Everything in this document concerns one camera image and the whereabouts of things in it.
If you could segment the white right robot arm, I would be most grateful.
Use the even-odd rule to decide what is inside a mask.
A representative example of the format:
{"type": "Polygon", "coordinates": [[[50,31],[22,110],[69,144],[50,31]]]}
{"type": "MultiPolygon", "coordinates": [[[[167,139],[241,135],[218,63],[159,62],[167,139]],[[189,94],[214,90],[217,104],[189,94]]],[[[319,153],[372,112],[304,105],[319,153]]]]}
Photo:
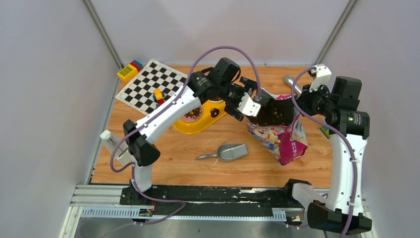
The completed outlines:
{"type": "Polygon", "coordinates": [[[363,215],[361,175],[364,150],[369,137],[370,117],[358,111],[362,82],[338,76],[332,90],[313,82],[303,88],[296,86],[297,104],[306,115],[322,115],[322,126],[329,129],[333,153],[332,182],[327,197],[303,180],[289,179],[283,192],[284,203],[295,207],[299,203],[307,211],[312,229],[332,233],[357,235],[372,229],[372,220],[363,215]]]}

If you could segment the colourful pet food bag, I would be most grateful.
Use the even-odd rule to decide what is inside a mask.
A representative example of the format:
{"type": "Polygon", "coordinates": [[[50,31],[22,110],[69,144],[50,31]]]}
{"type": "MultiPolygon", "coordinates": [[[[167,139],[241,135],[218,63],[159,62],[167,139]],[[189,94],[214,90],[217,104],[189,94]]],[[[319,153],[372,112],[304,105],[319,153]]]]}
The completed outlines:
{"type": "Polygon", "coordinates": [[[248,132],[283,166],[303,156],[308,147],[300,112],[291,95],[262,89],[267,101],[256,117],[246,117],[248,132]]]}

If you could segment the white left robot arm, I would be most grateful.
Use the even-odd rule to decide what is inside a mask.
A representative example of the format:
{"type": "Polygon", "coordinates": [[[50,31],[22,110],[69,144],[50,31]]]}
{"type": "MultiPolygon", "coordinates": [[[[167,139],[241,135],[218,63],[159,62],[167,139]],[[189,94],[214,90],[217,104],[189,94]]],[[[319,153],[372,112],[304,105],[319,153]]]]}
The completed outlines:
{"type": "Polygon", "coordinates": [[[221,58],[208,73],[193,72],[186,84],[151,114],[137,122],[124,123],[124,139],[134,157],[132,197],[138,204],[148,204],[152,198],[152,167],[160,157],[155,143],[185,114],[208,100],[220,98],[226,103],[224,110],[238,121],[258,115],[261,105],[252,98],[258,84],[246,78],[240,79],[241,85],[235,84],[233,79],[239,71],[237,63],[221,58]]]}

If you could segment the silver metal hook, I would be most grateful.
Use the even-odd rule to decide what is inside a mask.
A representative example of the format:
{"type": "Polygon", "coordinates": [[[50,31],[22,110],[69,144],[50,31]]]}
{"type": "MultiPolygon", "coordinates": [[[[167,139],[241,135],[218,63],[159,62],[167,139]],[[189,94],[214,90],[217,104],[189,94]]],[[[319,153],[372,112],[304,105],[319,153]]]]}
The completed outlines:
{"type": "Polygon", "coordinates": [[[198,156],[196,159],[218,158],[225,162],[230,162],[249,154],[245,144],[222,144],[218,147],[215,154],[204,154],[198,156]]]}

